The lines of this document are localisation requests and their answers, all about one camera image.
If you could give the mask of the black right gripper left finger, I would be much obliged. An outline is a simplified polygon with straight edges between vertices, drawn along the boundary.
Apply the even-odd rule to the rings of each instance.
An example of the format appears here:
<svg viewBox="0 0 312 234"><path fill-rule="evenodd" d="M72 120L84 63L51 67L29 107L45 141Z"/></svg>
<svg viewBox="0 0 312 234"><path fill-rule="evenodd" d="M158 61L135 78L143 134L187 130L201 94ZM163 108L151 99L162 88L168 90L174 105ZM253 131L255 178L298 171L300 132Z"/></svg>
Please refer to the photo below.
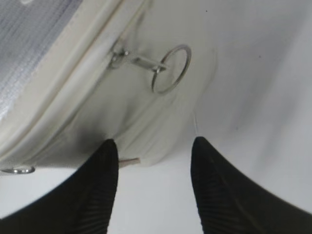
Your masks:
<svg viewBox="0 0 312 234"><path fill-rule="evenodd" d="M103 142L67 180L0 221L2 234L105 234L118 183L118 152Z"/></svg>

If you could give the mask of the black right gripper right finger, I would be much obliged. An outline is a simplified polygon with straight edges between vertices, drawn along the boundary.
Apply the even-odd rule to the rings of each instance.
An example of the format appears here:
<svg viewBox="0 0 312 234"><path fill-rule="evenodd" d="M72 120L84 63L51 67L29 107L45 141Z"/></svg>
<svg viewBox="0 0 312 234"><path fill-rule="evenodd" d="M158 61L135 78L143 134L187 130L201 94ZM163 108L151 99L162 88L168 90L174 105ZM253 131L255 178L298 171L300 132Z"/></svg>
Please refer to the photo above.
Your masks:
<svg viewBox="0 0 312 234"><path fill-rule="evenodd" d="M205 234L310 234L312 215L265 190L204 137L195 138L191 181Z"/></svg>

